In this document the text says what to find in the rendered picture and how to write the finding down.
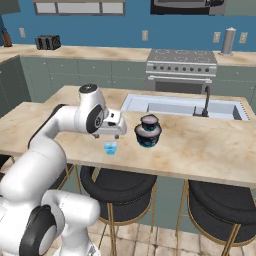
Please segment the plain green wall cupboard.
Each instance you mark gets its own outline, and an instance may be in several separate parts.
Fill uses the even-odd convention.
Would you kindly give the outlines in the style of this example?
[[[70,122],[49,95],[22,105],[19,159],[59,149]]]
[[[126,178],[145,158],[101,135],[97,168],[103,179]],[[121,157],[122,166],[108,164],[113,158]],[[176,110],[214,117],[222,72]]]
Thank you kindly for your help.
[[[18,0],[0,0],[0,15],[17,13],[19,11]]]
[[[227,0],[226,16],[256,16],[256,0]]]

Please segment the small blue glass cup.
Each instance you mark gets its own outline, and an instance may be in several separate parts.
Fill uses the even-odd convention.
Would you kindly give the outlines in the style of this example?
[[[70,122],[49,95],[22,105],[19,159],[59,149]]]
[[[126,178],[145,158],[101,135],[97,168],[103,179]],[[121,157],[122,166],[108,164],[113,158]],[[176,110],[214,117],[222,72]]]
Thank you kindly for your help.
[[[118,143],[116,141],[106,141],[104,143],[104,150],[107,155],[114,155],[116,153]]]

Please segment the small dark yogurt container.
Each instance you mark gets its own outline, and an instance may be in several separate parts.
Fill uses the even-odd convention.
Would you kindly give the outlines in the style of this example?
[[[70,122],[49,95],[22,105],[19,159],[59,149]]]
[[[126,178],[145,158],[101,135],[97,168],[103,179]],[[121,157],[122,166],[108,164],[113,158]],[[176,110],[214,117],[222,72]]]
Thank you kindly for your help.
[[[141,118],[141,124],[145,131],[154,131],[159,128],[159,119],[154,114],[145,115]]]

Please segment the steel microwave oven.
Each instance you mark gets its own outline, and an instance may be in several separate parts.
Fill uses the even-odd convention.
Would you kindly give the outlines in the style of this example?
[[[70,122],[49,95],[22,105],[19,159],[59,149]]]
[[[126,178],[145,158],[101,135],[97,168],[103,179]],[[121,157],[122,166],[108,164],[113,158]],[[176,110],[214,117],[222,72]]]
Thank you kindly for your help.
[[[227,0],[151,0],[153,15],[224,15]]]

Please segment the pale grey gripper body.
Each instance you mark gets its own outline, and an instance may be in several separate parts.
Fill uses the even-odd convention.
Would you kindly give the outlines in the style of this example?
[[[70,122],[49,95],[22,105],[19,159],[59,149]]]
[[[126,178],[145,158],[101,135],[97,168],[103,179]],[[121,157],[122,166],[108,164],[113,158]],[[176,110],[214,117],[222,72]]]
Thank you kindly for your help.
[[[109,126],[107,122],[103,122],[94,135],[124,135],[127,132],[127,125],[124,120]]]

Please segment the glass front wall cupboards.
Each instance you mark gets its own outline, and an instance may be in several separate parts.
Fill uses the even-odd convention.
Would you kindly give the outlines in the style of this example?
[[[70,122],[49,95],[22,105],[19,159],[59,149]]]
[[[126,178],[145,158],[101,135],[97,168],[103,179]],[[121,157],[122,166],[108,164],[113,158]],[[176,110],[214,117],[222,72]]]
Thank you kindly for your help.
[[[32,0],[38,15],[125,15],[126,0]]]

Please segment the grey paper towel roll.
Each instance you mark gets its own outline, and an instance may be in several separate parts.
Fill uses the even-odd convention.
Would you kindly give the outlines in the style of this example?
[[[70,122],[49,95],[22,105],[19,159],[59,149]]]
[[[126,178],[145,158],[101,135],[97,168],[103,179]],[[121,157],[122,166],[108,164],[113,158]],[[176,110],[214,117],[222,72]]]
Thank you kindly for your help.
[[[235,35],[236,35],[235,28],[229,27],[226,29],[220,55],[222,55],[222,56],[231,56],[232,55],[232,47],[233,47]]]

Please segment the large dark yogurt container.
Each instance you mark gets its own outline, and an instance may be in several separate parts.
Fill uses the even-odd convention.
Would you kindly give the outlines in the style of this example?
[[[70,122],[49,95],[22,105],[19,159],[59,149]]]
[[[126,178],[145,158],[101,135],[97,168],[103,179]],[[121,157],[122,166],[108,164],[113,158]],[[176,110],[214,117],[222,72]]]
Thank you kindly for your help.
[[[134,132],[136,134],[137,142],[141,146],[145,148],[152,148],[158,143],[162,129],[157,125],[154,130],[145,130],[143,126],[139,124],[134,128]]]

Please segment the steel stove with oven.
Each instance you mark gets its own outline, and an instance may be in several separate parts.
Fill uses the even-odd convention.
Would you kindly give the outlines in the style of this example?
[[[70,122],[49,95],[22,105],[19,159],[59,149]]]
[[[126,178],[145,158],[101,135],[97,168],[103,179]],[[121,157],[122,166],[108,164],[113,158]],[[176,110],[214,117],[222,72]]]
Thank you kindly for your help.
[[[205,94],[217,73],[212,51],[152,49],[146,61],[148,91]]]

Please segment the black toaster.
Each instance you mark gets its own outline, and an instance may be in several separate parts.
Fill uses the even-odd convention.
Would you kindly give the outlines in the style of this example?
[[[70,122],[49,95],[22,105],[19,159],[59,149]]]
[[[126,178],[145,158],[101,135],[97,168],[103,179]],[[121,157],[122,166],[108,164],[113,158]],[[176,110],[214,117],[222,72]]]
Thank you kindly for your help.
[[[59,35],[40,35],[35,38],[38,50],[56,50],[61,47]]]

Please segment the long green base cupboards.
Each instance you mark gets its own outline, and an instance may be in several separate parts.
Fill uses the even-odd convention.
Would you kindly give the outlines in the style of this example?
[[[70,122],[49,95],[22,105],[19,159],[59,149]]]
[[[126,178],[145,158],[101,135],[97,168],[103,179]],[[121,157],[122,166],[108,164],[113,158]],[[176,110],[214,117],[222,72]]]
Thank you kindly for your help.
[[[145,62],[17,56],[0,64],[0,118],[20,103],[43,103],[64,85],[145,89]]]

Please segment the steel sink basin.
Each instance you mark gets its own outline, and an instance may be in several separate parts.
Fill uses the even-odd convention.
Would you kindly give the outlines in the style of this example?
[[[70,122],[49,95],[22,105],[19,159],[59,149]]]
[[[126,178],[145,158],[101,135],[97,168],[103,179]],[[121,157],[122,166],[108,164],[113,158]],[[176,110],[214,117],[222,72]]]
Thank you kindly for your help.
[[[193,113],[202,113],[205,102],[205,96],[202,98],[180,98],[128,94],[121,110],[192,116]],[[225,120],[249,121],[249,115],[240,101],[210,99],[208,116]]]

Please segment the brown knife block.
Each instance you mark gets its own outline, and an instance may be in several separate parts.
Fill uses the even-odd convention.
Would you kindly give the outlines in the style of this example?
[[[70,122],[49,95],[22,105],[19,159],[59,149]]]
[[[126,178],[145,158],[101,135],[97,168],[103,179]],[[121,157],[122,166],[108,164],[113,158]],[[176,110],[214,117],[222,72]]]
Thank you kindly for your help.
[[[12,41],[10,38],[10,35],[7,31],[7,29],[4,26],[2,17],[0,16],[0,35],[2,36],[2,40],[3,40],[3,45],[5,47],[11,47],[12,46]]]

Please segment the black sink tap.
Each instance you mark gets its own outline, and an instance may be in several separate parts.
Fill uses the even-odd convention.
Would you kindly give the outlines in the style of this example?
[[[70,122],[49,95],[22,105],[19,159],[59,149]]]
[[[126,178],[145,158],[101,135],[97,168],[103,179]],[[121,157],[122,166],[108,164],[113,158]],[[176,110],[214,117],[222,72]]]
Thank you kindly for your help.
[[[198,117],[209,117],[208,115],[208,105],[209,105],[209,99],[210,99],[210,86],[205,87],[205,93],[206,93],[206,100],[205,100],[205,105],[202,110],[202,112],[199,114],[196,112],[196,106],[194,107],[194,112],[193,116],[198,116]]]

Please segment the short green base cupboards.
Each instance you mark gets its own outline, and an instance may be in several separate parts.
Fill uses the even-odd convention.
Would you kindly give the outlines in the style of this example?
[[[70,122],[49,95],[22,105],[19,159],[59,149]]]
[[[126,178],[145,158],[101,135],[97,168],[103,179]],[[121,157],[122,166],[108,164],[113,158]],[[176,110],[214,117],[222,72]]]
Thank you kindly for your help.
[[[219,66],[212,94],[245,97],[256,114],[256,67]]]

